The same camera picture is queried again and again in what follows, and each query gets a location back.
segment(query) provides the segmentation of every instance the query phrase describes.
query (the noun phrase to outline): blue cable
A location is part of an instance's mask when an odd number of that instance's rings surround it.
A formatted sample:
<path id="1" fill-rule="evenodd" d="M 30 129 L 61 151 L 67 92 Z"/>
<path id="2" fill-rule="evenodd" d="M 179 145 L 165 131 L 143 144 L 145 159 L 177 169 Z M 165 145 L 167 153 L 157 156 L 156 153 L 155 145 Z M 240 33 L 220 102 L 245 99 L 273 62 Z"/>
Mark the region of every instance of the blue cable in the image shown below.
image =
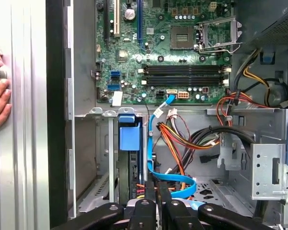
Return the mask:
<path id="1" fill-rule="evenodd" d="M 175 99 L 174 95 L 170 95 L 165 102 L 163 102 L 159 108 L 163 108 L 173 102 Z M 153 119 L 155 118 L 155 115 L 153 114 L 148 123 L 148 131 L 153 131 Z M 178 181 L 178 182 L 185 182 L 186 184 L 189 184 L 190 187 L 171 193 L 172 198 L 187 198 L 191 195 L 193 195 L 196 191 L 196 182 L 188 177 L 188 176 L 182 176 L 182 175 L 176 175 L 176 174 L 162 174 L 157 173 L 154 171 L 153 167 L 153 137 L 148 137 L 148 144 L 147 144 L 147 160 L 148 160 L 148 169 L 149 171 L 158 179 L 160 180 L 166 180 L 166 181 Z"/>

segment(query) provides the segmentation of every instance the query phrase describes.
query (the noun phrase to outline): blue sata port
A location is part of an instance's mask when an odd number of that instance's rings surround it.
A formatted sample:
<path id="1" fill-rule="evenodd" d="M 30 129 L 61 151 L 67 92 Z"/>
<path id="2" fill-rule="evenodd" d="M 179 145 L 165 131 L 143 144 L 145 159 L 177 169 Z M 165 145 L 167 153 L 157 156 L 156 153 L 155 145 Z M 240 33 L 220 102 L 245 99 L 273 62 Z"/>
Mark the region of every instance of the blue sata port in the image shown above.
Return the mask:
<path id="1" fill-rule="evenodd" d="M 120 79 L 120 71 L 111 71 L 110 72 L 112 80 L 119 80 Z"/>
<path id="2" fill-rule="evenodd" d="M 108 85 L 108 90 L 120 90 L 120 85 Z"/>

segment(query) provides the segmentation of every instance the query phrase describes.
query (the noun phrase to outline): cpu socket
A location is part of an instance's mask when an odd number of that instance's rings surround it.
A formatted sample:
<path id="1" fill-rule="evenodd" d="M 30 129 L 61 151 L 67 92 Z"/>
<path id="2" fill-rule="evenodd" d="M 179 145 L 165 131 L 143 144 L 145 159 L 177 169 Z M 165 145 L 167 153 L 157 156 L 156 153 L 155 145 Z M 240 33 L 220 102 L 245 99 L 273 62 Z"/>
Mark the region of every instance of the cpu socket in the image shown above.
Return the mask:
<path id="1" fill-rule="evenodd" d="M 171 27 L 170 32 L 171 49 L 193 49 L 194 28 L 193 27 Z"/>

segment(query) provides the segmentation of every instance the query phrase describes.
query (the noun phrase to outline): green circuit board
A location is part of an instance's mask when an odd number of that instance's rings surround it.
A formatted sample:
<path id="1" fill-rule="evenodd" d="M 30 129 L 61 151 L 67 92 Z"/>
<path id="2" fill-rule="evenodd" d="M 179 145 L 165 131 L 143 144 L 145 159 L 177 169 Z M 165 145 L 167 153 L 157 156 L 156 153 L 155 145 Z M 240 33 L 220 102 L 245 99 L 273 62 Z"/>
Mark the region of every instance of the green circuit board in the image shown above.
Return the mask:
<path id="1" fill-rule="evenodd" d="M 209 86 L 150 86 L 143 82 L 141 69 L 144 65 L 183 66 L 208 65 L 230 66 L 228 53 L 219 55 L 200 55 L 193 49 L 196 44 L 196 25 L 219 17 L 231 15 L 230 0 L 217 0 L 216 10 L 211 10 L 210 0 L 144 0 L 142 2 L 142 35 L 138 31 L 139 1 L 120 0 L 120 35 L 113 34 L 114 3 L 108 2 L 109 26 L 106 28 L 105 11 L 96 14 L 96 98 L 99 103 L 110 103 L 114 91 L 123 91 L 124 104 L 159 104 L 166 98 L 167 90 L 187 92 L 188 97 L 176 98 L 178 104 L 213 104 L 225 95 L 222 84 Z M 127 20 L 125 12 L 134 9 L 135 18 Z M 210 44 L 222 43 L 230 39 L 230 25 L 211 26 L 208 31 Z M 118 78 L 111 77 L 111 71 L 119 73 Z M 164 98 L 159 92 L 165 92 Z"/>

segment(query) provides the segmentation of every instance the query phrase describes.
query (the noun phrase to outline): fingernail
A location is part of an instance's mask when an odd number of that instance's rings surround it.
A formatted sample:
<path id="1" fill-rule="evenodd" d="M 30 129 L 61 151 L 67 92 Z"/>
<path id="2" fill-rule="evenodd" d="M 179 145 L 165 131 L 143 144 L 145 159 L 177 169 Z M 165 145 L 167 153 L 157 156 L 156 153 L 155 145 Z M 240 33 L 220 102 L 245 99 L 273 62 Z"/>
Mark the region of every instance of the fingernail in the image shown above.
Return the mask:
<path id="1" fill-rule="evenodd" d="M 0 66 L 3 66 L 3 62 L 0 60 Z"/>
<path id="2" fill-rule="evenodd" d="M 8 80 L 6 80 L 6 79 L 1 79 L 0 82 L 3 83 L 3 84 L 6 84 L 6 83 L 8 82 Z"/>
<path id="3" fill-rule="evenodd" d="M 6 95 L 10 95 L 11 94 L 11 90 L 5 90 L 4 92 Z"/>

